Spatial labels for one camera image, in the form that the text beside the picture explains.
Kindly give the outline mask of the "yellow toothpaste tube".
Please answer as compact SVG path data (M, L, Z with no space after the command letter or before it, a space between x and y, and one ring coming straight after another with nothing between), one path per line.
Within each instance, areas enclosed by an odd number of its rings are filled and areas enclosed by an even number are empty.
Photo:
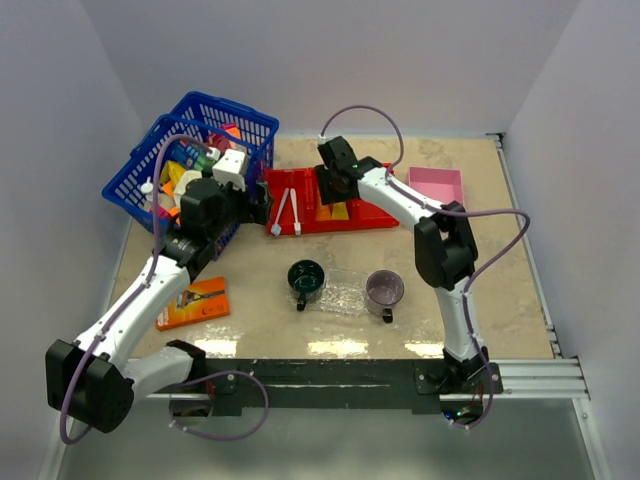
M336 202L332 206L332 216L334 221L348 221L349 212L345 202Z

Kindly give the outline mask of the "orange toothpaste tube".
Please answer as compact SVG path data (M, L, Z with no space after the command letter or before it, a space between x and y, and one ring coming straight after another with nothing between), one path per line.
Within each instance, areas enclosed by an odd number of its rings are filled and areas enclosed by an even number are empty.
M317 222L330 221L332 219L331 205L319 203L316 208L315 220Z

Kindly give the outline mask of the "dark green mug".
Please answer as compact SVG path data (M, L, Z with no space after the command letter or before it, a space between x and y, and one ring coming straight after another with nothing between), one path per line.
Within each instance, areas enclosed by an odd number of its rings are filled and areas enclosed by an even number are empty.
M298 312L304 311L309 304L320 298L325 278L324 269L314 260L299 260L289 268L287 282Z

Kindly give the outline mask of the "clear textured acrylic holder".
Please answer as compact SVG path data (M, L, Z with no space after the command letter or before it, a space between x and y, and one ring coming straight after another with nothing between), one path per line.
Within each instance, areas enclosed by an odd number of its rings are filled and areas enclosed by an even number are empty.
M347 316L360 316L367 312L366 273L331 267L325 276L324 288L317 302L320 311Z

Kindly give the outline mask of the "grey-purple mug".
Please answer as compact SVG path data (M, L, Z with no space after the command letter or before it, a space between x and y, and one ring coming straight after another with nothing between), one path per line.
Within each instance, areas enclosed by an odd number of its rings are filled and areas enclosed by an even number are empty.
M378 270L366 281L365 306L372 315L380 317L385 324L391 324L394 321L393 309L404 293L404 282L396 272Z

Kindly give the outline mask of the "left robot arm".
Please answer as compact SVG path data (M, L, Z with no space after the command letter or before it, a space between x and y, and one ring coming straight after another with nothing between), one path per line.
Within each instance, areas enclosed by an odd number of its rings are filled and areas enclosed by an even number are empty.
M268 222L273 199L266 182L243 191L201 178L182 197L143 271L112 307L74 341L55 341L45 354L47 401L62 417L102 433L117 428L132 405L167 387L200 390L205 353L171 341L159 353L134 360L134 347L164 309L194 282L217 254L217 241L235 224Z

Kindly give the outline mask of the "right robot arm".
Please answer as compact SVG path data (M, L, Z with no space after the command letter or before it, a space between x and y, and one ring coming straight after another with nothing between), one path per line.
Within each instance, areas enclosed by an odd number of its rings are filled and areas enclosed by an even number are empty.
M444 326L440 387L466 393L479 382L496 392L495 372L479 334L469 281L478 249L464 207L441 204L399 181L372 157L358 159L341 136L318 141L317 168L323 203L360 199L392 216L413 234L415 267L436 293Z

